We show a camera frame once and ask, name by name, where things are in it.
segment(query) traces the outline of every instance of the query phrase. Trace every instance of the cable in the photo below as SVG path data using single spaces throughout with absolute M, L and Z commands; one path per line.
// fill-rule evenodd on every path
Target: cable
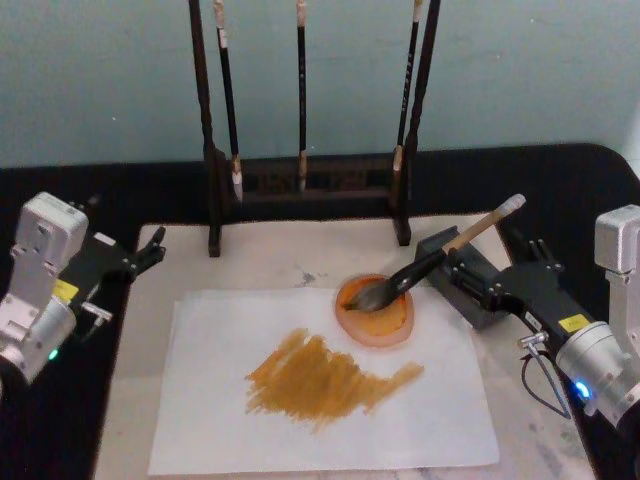
M 559 408 L 551 405 L 546 400 L 543 400 L 542 398 L 540 398 L 529 387 L 529 384 L 527 383 L 526 372 L 527 372 L 527 366 L 529 365 L 529 362 L 531 361 L 532 358 L 536 359 L 536 361 L 540 365 L 540 368 L 542 369 L 542 371 L 544 372 L 545 376 L 547 377 L 547 380 L 549 381 L 549 385 L 551 385 L 551 388 L 553 389 L 553 393 L 555 394 L 556 398 L 558 399 L 558 402 L 560 403 L 560 406 L 562 407 L 562 410 L 560 410 Z M 569 413 L 569 408 L 567 407 L 567 405 L 566 405 L 566 403 L 564 401 L 564 398 L 560 394 L 560 391 L 558 390 L 558 387 L 553 382 L 553 379 L 551 378 L 551 374 L 549 373 L 549 370 L 547 369 L 545 364 L 542 362 L 542 359 L 540 358 L 540 353 L 537 352 L 537 351 L 536 351 L 535 354 L 529 353 L 525 357 L 523 357 L 522 360 L 524 360 L 524 363 L 522 364 L 522 371 L 520 373 L 520 377 L 522 379 L 522 385 L 524 386 L 525 390 L 529 393 L 529 395 L 531 395 L 535 400 L 537 400 L 539 403 L 541 403 L 545 407 L 550 408 L 551 410 L 556 412 L 561 417 L 564 417 L 567 420 L 571 420 L 571 414 Z

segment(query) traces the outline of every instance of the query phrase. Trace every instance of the brush handle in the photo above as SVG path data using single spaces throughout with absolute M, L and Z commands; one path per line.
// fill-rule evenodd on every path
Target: brush handle
M 446 258 L 447 255 L 444 250 L 436 250 L 398 270 L 387 280 L 389 291 L 393 292 L 392 297 L 396 299 L 405 293 L 431 273 Z
M 471 225 L 468 229 L 462 232 L 453 240 L 447 242 L 442 250 L 445 253 L 449 253 L 449 250 L 455 248 L 456 250 L 460 250 L 460 248 L 464 247 L 467 243 L 473 240 L 475 237 L 484 232 L 487 228 L 492 227 L 504 217 L 510 215 L 519 209 L 524 203 L 526 199 L 524 195 L 514 195 L 510 197 L 506 202 L 496 208 L 493 212 L 484 216 L 481 220 Z

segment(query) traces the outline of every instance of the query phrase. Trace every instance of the white brush cap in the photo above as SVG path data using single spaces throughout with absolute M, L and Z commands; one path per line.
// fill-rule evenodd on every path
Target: white brush cap
M 500 212 L 500 215 L 506 217 L 519 209 L 526 201 L 527 199 L 524 198 L 524 195 L 518 193 L 507 199 L 507 201 L 500 205 L 496 210 Z

